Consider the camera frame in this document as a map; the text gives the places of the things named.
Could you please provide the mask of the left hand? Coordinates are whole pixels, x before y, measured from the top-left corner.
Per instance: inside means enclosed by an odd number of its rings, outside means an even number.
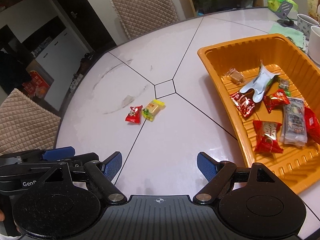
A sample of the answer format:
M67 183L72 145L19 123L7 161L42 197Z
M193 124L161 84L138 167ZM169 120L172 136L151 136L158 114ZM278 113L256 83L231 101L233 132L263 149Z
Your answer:
M5 215L2 210L0 210L0 222L3 222L5 220Z

